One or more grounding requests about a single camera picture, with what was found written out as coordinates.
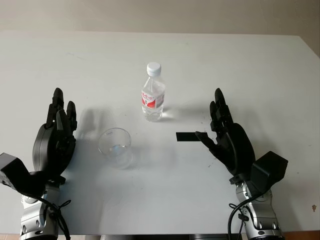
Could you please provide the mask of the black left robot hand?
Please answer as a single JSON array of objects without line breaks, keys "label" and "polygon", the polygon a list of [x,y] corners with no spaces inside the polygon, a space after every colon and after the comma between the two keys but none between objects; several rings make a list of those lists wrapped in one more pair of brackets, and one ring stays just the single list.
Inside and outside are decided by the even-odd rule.
[{"label": "black left robot hand", "polygon": [[39,128],[33,149],[34,174],[46,182],[63,185],[61,176],[69,165],[76,146],[74,131],[77,113],[74,102],[69,101],[64,110],[63,91],[56,88],[49,105],[46,122]]}]

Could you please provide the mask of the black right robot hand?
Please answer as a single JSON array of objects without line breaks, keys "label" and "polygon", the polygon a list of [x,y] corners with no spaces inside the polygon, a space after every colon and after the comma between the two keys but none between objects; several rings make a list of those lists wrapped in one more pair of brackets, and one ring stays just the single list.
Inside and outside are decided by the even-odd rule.
[{"label": "black right robot hand", "polygon": [[220,88],[214,93],[215,100],[210,103],[210,127],[216,133],[215,143],[205,132],[195,132],[195,136],[209,149],[232,174],[230,183],[238,184],[250,179],[251,167],[255,153],[253,146],[243,129],[232,119],[231,112],[226,104]]}]

